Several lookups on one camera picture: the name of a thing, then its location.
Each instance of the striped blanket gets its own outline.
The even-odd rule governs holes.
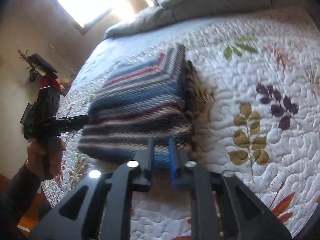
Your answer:
[[[193,66],[177,44],[158,58],[122,65],[103,85],[89,109],[79,150],[122,163],[155,138],[153,167],[169,168],[167,138],[190,148],[194,109]]]

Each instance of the person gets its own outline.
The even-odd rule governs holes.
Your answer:
[[[66,150],[60,140],[59,151],[49,156],[49,172],[56,176],[61,169],[62,154]],[[27,146],[28,160],[12,178],[3,194],[0,195],[0,236],[1,239],[27,239],[18,229],[18,224],[24,213],[30,208],[40,187],[41,180],[38,169],[38,158],[46,155],[46,150],[40,143],[34,141]]]

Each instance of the wooden floor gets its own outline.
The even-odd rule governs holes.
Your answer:
[[[0,173],[0,194],[7,186],[9,179]],[[29,232],[39,222],[39,208],[43,203],[48,203],[44,192],[41,189],[41,193],[37,193],[30,209],[23,215],[18,225],[20,231],[26,236],[29,236]]]

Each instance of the person's hand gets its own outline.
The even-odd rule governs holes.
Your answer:
[[[61,161],[62,161],[62,154],[66,150],[65,143],[60,140],[60,146],[59,151],[55,154],[49,155],[49,172],[52,176],[56,176],[60,170],[61,170]],[[42,145],[36,141],[31,142],[27,146],[27,152],[28,152],[28,160],[26,162],[26,167],[35,175],[39,176],[43,171],[39,171],[39,164],[38,160],[41,160],[39,158],[39,155],[44,156],[47,154],[46,150]]]

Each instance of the white quilted bedspread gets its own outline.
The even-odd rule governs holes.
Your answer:
[[[127,61],[175,42],[187,47],[197,69],[193,156],[211,171],[235,172],[294,237],[320,194],[320,32],[301,8],[258,12],[173,37]],[[72,90],[59,116],[86,113],[116,67]],[[116,168],[77,151],[80,136],[61,136],[67,143],[61,173],[42,183],[51,205],[89,170]],[[131,239],[190,235],[189,201],[188,193],[171,190],[166,172],[155,172],[151,191],[134,193]]]

